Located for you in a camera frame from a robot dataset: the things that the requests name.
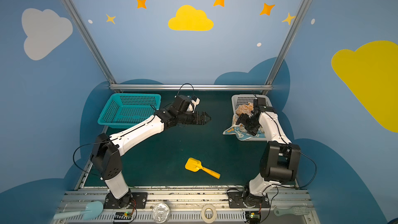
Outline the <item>grey plastic basket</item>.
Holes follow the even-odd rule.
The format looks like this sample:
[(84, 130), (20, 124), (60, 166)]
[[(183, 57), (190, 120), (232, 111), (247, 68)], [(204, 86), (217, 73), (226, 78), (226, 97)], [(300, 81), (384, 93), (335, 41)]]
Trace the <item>grey plastic basket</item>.
[[(258, 99), (265, 99), (265, 105), (272, 107), (269, 98), (265, 95), (257, 95)], [(265, 137), (264, 130), (260, 128), (255, 136), (247, 133), (247, 130), (242, 124), (237, 125), (236, 122), (238, 117), (242, 114), (247, 114), (249, 117), (252, 116), (252, 111), (254, 109), (254, 99), (256, 98), (254, 94), (236, 94), (231, 98), (233, 107), (233, 118), (232, 125), (230, 128), (223, 132), (224, 135), (235, 135), (240, 141), (267, 141)]]

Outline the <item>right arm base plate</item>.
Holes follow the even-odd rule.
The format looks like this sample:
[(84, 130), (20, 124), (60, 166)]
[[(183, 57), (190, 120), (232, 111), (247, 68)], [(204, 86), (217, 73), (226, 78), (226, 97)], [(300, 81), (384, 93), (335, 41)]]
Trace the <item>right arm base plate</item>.
[(229, 208), (267, 208), (271, 206), (267, 195), (258, 197), (236, 189), (228, 190), (226, 194)]

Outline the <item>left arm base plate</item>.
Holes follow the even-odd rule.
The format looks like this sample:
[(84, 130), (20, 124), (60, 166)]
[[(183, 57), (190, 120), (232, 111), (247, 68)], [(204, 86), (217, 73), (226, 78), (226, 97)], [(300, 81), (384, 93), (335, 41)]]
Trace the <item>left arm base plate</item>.
[(108, 193), (104, 209), (144, 209), (148, 198), (147, 192), (128, 192), (120, 199), (116, 199), (112, 193)]

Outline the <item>teal plastic basket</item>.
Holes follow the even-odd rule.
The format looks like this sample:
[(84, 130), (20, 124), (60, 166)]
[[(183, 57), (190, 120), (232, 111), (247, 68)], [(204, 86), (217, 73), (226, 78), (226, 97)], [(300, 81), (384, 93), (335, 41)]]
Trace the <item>teal plastic basket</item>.
[(97, 123), (113, 129), (128, 129), (151, 117), (160, 104), (159, 94), (115, 93), (108, 99)]

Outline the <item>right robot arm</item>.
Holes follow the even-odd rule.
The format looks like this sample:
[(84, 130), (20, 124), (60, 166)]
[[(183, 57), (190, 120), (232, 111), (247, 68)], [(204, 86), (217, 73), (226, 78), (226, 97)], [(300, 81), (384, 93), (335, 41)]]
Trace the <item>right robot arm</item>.
[(260, 161), (259, 174), (246, 187), (246, 197), (264, 197), (272, 188), (294, 181), (301, 149), (287, 138), (273, 107), (264, 98), (254, 99), (251, 115), (241, 114), (236, 122), (254, 136), (262, 129), (267, 145)]

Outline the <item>blue bunny towel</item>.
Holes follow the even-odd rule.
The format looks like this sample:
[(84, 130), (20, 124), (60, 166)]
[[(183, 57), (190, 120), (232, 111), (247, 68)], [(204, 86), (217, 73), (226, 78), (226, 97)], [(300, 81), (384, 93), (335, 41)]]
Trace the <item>blue bunny towel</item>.
[(236, 125), (234, 122), (232, 125), (223, 131), (223, 135), (234, 135), (239, 141), (249, 142), (249, 141), (267, 141), (265, 134), (262, 129), (258, 130), (258, 133), (253, 136), (250, 135), (243, 125)]

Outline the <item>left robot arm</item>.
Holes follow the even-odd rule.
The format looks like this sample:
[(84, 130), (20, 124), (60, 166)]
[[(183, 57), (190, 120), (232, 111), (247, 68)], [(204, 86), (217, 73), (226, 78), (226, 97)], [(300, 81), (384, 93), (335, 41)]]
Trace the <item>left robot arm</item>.
[(121, 157), (149, 137), (177, 124), (205, 125), (211, 121), (206, 112), (179, 112), (164, 108), (143, 122), (112, 136), (101, 134), (96, 138), (90, 161), (100, 173), (113, 197), (117, 200), (131, 194), (122, 175)]

